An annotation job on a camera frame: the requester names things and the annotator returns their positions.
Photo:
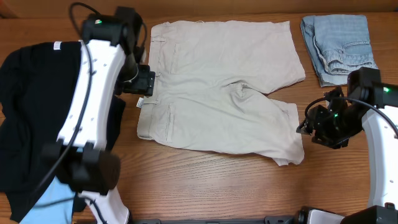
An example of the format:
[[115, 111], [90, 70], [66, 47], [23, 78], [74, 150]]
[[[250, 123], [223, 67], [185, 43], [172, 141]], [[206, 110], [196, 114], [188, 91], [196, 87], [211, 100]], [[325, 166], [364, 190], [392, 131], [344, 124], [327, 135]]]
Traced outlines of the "beige khaki shorts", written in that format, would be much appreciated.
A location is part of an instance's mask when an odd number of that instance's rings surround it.
[[305, 79], [289, 22], [165, 22], [151, 30], [149, 66], [154, 92], [141, 103], [139, 138], [303, 161], [297, 106], [269, 98]]

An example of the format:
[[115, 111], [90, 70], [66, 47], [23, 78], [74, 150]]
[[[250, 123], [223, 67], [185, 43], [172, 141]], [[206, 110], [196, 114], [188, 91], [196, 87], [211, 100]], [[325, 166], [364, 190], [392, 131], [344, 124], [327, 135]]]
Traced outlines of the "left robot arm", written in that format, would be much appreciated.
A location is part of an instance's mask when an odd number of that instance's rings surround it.
[[72, 103], [55, 143], [42, 149], [50, 175], [90, 207], [98, 223], [132, 223], [117, 190], [118, 156], [107, 148], [111, 102], [116, 95], [151, 96], [155, 73], [142, 62], [147, 32], [142, 17], [119, 6], [112, 16], [96, 10], [77, 30], [81, 62]]

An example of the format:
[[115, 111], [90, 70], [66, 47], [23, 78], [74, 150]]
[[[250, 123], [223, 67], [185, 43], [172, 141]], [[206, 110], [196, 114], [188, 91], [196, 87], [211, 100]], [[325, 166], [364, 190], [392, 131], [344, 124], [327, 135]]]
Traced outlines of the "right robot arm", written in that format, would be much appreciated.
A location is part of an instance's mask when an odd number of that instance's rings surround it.
[[304, 207], [290, 223], [397, 224], [397, 86], [383, 83], [378, 69], [362, 67], [340, 87], [311, 102], [296, 132], [332, 149], [346, 147], [364, 132], [368, 143], [371, 187], [368, 207], [342, 216]]

